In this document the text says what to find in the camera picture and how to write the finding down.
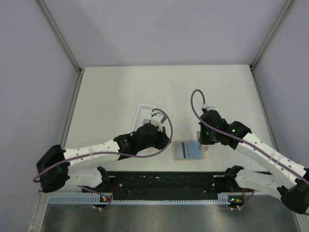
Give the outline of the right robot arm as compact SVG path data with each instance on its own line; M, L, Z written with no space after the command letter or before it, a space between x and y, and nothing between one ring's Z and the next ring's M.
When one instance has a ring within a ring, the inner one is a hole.
M225 185L230 191L247 188L279 199L291 211L309 213L309 169L285 157L259 139L239 121L227 123L214 109L202 110L198 117L200 143L220 143L253 159L269 173L261 174L242 167L228 170Z

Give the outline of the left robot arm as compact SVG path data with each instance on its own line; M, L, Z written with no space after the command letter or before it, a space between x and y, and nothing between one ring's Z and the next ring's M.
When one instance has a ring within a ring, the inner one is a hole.
M109 179L106 162L126 158L140 158L139 152L155 148L154 155L162 153L171 143L164 126L146 123L131 133L119 135L109 141L80 148L50 147L36 163L38 174L34 183L40 183L44 193L63 187L79 186L106 191Z

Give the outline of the clear plastic card tray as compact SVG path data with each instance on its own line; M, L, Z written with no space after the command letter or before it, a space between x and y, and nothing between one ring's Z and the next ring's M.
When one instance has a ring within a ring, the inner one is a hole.
M144 119L151 118L151 112L156 106L149 104L140 104L137 107L136 114L132 123L132 131L136 131L139 127L143 126L142 121Z

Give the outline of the beige card holder wallet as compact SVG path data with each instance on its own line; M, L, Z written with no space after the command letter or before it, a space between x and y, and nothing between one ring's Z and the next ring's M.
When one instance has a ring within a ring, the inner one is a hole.
M184 160L184 159L175 159L174 144L176 142L172 143L173 158L174 158L175 161ZM187 160L204 160L205 159L204 150L202 149L200 143L197 140L187 140L187 141L183 141L183 142L187 143L187 152L188 152L188 159L185 159L185 161L187 161Z

